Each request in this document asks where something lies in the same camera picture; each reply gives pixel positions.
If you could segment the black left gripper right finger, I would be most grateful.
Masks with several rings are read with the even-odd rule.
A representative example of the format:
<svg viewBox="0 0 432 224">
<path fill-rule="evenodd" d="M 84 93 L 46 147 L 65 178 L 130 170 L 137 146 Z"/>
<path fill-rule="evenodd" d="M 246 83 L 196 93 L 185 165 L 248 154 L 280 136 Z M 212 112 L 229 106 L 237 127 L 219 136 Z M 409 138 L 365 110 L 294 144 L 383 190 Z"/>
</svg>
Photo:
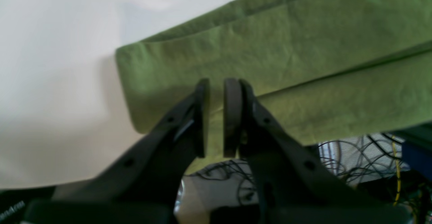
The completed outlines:
<svg viewBox="0 0 432 224">
<path fill-rule="evenodd" d="M 224 81 L 225 157 L 249 164 L 261 224 L 407 224 L 409 212 L 343 183 L 296 142 L 245 80 Z"/>
</svg>

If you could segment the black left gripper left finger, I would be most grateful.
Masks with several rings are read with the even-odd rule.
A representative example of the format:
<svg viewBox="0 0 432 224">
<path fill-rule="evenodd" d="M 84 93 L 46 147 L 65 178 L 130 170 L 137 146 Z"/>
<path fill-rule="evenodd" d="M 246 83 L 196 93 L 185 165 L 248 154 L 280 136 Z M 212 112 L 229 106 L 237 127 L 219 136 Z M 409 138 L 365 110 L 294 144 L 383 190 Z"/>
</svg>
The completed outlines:
<svg viewBox="0 0 432 224">
<path fill-rule="evenodd" d="M 175 224 L 182 177 L 207 147 L 209 79 L 99 176 L 55 200 L 35 200 L 25 224 Z"/>
</svg>

